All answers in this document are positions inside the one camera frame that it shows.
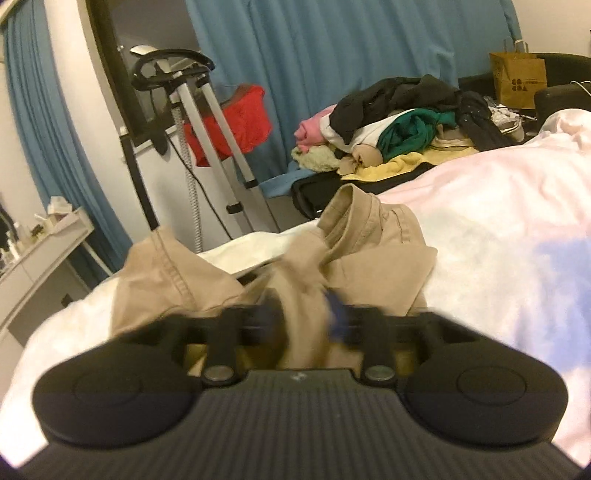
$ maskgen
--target yellow towel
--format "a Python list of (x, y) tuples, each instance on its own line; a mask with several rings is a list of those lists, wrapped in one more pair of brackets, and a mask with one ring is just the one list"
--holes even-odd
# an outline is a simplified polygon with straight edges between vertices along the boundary
[(475, 148), (465, 148), (461, 151), (443, 151), (427, 147), (423, 153), (411, 152), (407, 155), (394, 157), (387, 163), (377, 167), (357, 167), (355, 173), (341, 177), (341, 180), (380, 181), (413, 171), (423, 162), (440, 165), (454, 158), (467, 157), (478, 153)]

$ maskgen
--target bed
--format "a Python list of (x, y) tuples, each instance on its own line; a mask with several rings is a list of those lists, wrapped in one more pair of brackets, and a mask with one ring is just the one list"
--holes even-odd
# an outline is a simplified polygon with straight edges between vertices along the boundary
[[(438, 250), (429, 308), (556, 369), (569, 405), (555, 444), (591, 461), (591, 112), (561, 111), (525, 145), (453, 160), (379, 196), (405, 203)], [(253, 233), (202, 257), (240, 275), (311, 228)], [(55, 314), (30, 338), (0, 409), (0, 453), (22, 465), (46, 445), (36, 380), (104, 342), (118, 279)]]

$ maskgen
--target red garment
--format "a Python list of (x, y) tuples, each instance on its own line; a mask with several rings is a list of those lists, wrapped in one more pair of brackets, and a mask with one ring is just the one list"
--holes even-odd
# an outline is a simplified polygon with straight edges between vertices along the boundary
[[(271, 122), (262, 100), (264, 95), (265, 90), (258, 85), (241, 86), (232, 99), (222, 105), (224, 116), (242, 153), (254, 150), (256, 146), (265, 142), (271, 133)], [(231, 157), (232, 151), (213, 115), (205, 116), (203, 123), (220, 159)], [(208, 167), (209, 163), (191, 124), (186, 122), (184, 129), (187, 142), (197, 158), (197, 166)]]

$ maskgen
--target toiletries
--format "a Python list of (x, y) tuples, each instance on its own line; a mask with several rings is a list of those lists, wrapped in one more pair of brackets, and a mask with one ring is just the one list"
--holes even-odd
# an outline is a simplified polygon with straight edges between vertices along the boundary
[(14, 260), (18, 260), (19, 258), (21, 258), (21, 253), (18, 251), (17, 242), (14, 238), (14, 234), (12, 232), (7, 232), (6, 236), (8, 239), (8, 249), (14, 257)]
[(33, 245), (31, 231), (19, 222), (14, 222), (14, 229), (17, 231), (18, 241), (22, 243), (21, 253), (24, 253)]
[(33, 230), (31, 230), (31, 236), (33, 237), (33, 241), (38, 241), (43, 235), (45, 234), (45, 228), (43, 225), (35, 225)]
[(2, 258), (2, 262), (4, 265), (8, 267), (12, 262), (14, 262), (14, 257), (10, 252), (7, 252), (3, 248), (0, 248), (0, 258)]
[(47, 218), (45, 218), (41, 215), (35, 214), (35, 218), (42, 222), (41, 225), (43, 226), (45, 233), (51, 233), (58, 221), (55, 215), (48, 215)]

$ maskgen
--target bottle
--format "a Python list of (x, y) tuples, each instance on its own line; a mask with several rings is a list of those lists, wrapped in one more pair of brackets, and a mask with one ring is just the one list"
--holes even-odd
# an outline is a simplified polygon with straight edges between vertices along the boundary
[(14, 260), (20, 259), (21, 253), (18, 251), (17, 243), (15, 242), (13, 233), (7, 232), (6, 236), (8, 238), (8, 249), (10, 250), (10, 253), (14, 257)]
[(17, 231), (18, 241), (22, 244), (21, 253), (24, 253), (26, 250), (29, 249), (29, 247), (33, 245), (31, 231), (19, 222), (14, 222), (14, 229)]
[(3, 248), (0, 248), (0, 258), (2, 258), (5, 267), (8, 267), (14, 261), (12, 254)]

